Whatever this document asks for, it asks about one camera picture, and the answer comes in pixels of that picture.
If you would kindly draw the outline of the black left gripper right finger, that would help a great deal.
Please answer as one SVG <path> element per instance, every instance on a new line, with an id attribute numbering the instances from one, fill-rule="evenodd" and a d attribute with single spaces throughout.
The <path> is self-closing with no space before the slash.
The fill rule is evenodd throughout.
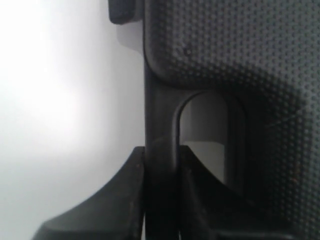
<path id="1" fill-rule="evenodd" d="M 293 240 L 295 231 L 222 184 L 188 146 L 180 147 L 183 240 Z"/>

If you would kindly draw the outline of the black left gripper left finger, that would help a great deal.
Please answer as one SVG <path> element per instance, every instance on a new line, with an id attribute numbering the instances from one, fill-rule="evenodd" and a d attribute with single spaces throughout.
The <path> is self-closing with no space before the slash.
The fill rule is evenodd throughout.
<path id="1" fill-rule="evenodd" d="M 133 149 L 115 176 L 76 207 L 45 221 L 35 240 L 140 240 L 144 222 L 144 151 Z"/>

